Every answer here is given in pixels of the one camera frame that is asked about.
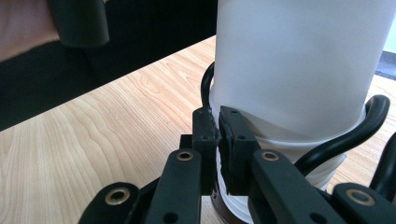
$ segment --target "white plastic bottle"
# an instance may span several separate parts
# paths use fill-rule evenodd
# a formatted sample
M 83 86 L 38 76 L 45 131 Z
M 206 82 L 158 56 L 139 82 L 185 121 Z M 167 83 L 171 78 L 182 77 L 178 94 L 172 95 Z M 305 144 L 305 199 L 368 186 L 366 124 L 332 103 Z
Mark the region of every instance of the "white plastic bottle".
M 395 0 L 219 0 L 214 86 L 240 110 L 262 147 L 291 161 L 364 119 L 364 100 L 396 10 Z M 325 189 L 345 155 L 308 179 Z M 246 199 L 225 195 L 251 222 Z

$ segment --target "black fabric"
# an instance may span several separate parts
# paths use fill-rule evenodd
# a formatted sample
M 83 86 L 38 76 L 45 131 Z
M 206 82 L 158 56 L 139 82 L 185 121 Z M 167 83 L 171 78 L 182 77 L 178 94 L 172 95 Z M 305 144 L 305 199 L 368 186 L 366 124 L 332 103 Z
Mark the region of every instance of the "black fabric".
M 216 0 L 107 2 L 107 45 L 54 42 L 0 63 L 0 131 L 214 35 L 216 14 Z

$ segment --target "wood grain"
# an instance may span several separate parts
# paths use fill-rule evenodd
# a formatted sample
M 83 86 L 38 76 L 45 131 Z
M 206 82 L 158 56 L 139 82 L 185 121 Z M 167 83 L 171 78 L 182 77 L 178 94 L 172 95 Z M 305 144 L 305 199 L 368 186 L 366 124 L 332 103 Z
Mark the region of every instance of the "wood grain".
M 143 187 L 157 178 L 179 136 L 191 133 L 202 74 L 214 54 L 212 37 L 0 132 L 0 223 L 77 223 L 106 185 Z M 331 186 L 369 183 L 396 131 L 395 90 L 396 82 L 374 78 L 369 95 L 391 99 L 389 116 L 349 153 Z M 207 197 L 202 223 L 221 223 Z

